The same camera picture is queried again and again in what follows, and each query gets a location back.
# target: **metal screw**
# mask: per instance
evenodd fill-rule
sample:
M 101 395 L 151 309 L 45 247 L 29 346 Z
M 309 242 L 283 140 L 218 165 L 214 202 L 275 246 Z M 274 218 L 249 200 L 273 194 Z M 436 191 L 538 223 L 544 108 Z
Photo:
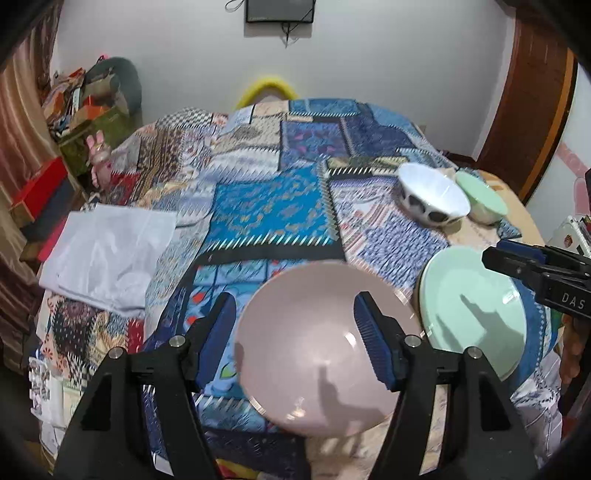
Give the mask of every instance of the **metal screw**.
M 421 344 L 421 339 L 416 335 L 407 335 L 404 338 L 404 343 L 406 343 L 410 348 L 416 348 Z
M 469 346 L 467 352 L 474 360 L 478 360 L 482 356 L 482 350 L 477 346 Z
M 112 359 L 118 359 L 121 355 L 123 355 L 123 349 L 120 346 L 116 346 L 109 350 L 109 356 Z
M 185 340 L 185 338 L 184 338 L 184 336 L 183 336 L 183 335 L 175 335 L 175 336 L 173 336 L 173 337 L 172 337 L 172 338 L 171 338 L 171 339 L 168 341 L 168 344 L 169 344 L 170 346 L 173 346 L 173 347 L 175 347 L 175 348 L 178 348 L 178 347 L 180 347 L 180 346 L 183 346 L 183 345 L 184 345 L 184 343 L 185 343 L 185 341 L 186 341 L 186 340 Z

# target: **pink stuffed rabbit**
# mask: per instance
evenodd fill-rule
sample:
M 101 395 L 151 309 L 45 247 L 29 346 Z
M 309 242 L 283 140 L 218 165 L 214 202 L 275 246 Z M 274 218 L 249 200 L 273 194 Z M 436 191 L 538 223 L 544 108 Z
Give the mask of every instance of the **pink stuffed rabbit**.
M 90 149 L 88 160 L 92 164 L 90 175 L 92 184 L 99 190 L 109 190 L 111 185 L 111 147 L 105 143 L 102 130 L 96 133 L 96 140 L 92 135 L 86 137 L 86 145 Z

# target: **wooden door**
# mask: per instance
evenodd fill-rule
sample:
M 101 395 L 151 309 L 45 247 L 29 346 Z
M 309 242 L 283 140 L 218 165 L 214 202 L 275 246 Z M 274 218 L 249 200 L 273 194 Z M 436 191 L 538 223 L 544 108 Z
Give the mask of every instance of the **wooden door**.
M 527 201 L 560 140 L 574 78 L 573 53 L 541 17 L 518 9 L 505 90 L 478 158 Z

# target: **white wall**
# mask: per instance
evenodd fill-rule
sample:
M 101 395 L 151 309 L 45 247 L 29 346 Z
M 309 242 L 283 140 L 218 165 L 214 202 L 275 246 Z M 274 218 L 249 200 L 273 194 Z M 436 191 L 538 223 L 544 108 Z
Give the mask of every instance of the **white wall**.
M 484 124 L 482 125 L 482 129 L 480 131 L 480 136 L 478 137 L 476 145 L 474 146 L 474 151 L 472 152 L 472 158 L 474 160 L 478 160 L 488 134 L 491 131 L 492 123 L 496 117 L 496 111 L 499 108 L 501 97 L 503 96 L 503 91 L 505 90 L 505 83 L 507 81 L 507 75 L 509 74 L 509 66 L 511 65 L 513 42 L 515 40 L 515 9 L 507 7 L 505 12 L 507 13 L 508 18 L 506 23 L 505 45 L 503 47 L 503 53 L 501 57 L 501 67 L 499 68 L 495 87 L 492 91 L 488 113 L 486 114 Z
M 246 27 L 243 9 L 225 3 L 66 0 L 61 68 L 129 58 L 145 121 L 188 105 L 231 111 L 257 78 L 280 75 L 302 98 L 375 102 L 427 125 L 437 147 L 473 153 L 510 21 L 496 0 L 318 0 L 314 24 L 287 49 L 278 26 Z
M 587 168 L 591 168 L 591 82 L 579 66 L 577 83 L 569 118 L 564 126 L 561 143 Z M 577 176 L 566 166 L 559 147 L 536 188 L 527 209 L 544 240 L 548 241 L 567 215 L 576 213 L 574 182 Z

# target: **red box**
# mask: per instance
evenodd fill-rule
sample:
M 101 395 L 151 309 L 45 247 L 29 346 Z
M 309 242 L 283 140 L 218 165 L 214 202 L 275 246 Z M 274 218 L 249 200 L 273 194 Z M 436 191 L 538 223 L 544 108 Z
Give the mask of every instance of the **red box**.
M 46 162 L 12 202 L 10 215 L 21 228 L 34 222 L 61 181 L 68 175 L 61 157 Z

